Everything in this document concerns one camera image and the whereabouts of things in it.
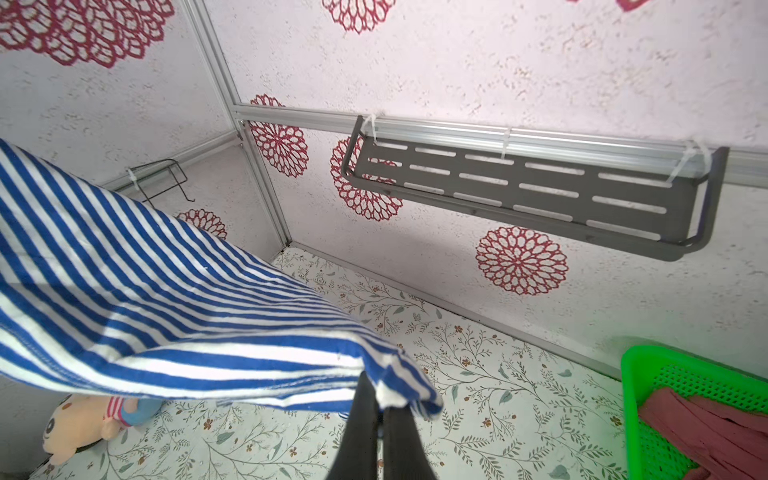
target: red cloth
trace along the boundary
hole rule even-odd
[[[701,397],[689,402],[669,388],[654,392],[638,413],[710,474],[697,468],[685,480],[768,480],[768,417]]]

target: baseboard trim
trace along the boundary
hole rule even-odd
[[[585,366],[588,369],[592,369],[595,372],[602,373],[605,376],[609,376],[612,379],[621,380],[621,371],[616,367],[608,365],[607,363],[599,362],[595,359],[589,358],[588,356],[584,356],[584,355],[581,355],[580,353],[576,353],[573,350],[566,349],[562,346],[556,345],[552,342],[541,339],[537,336],[533,336],[530,333],[523,332],[522,330],[516,329],[512,326],[505,325],[504,323],[498,322],[493,319],[489,319],[487,316],[480,315],[478,313],[467,310],[466,308],[463,308],[453,303],[450,303],[448,301],[439,299],[438,297],[430,295],[426,292],[422,292],[417,288],[413,288],[412,286],[405,285],[404,283],[400,283],[397,280],[393,280],[386,276],[379,275],[376,272],[372,272],[371,270],[367,270],[365,268],[362,268],[361,266],[357,266],[354,263],[350,263],[350,262],[347,262],[346,260],[342,260],[340,258],[334,257],[333,255],[329,255],[328,253],[324,253],[324,252],[321,252],[320,250],[314,249],[312,247],[308,247],[303,243],[291,242],[289,247],[296,247],[296,248],[300,248],[301,250],[305,250],[311,253],[312,255],[317,255],[318,257],[322,257],[330,262],[334,262],[337,265],[343,266],[345,268],[349,268],[350,270],[354,270],[355,272],[360,273],[361,275],[365,275],[379,282],[386,283],[387,285],[390,285],[390,286],[394,286],[395,288],[400,289],[403,292],[410,293],[413,296],[417,296],[418,298],[425,300],[431,303],[432,305],[439,306],[444,310],[448,310],[449,312],[455,313],[456,315],[463,316],[466,319],[470,319],[473,322],[477,322],[483,326],[487,326],[488,328],[494,329],[497,332],[504,333],[505,335],[509,335],[518,340],[522,340],[523,342],[527,342],[527,343],[530,343],[531,345],[535,345],[540,349],[547,350],[549,353],[554,353],[555,355],[561,356],[564,359],[571,360],[573,363],[578,363],[579,365]]]

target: leaf pattern floor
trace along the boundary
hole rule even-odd
[[[419,362],[445,400],[439,419],[417,421],[441,480],[627,478],[618,381],[306,251],[287,248],[273,264]],[[336,414],[166,402],[147,424],[31,478],[323,479],[343,428]]]

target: floor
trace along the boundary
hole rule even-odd
[[[621,384],[297,248],[274,265],[398,343],[445,399],[418,427],[441,480],[627,478]],[[147,425],[31,478],[325,478],[336,414],[167,402]]]

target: blue and white striped towel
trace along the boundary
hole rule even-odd
[[[0,372],[62,392],[348,412],[442,399],[396,346],[190,224],[0,140]]]

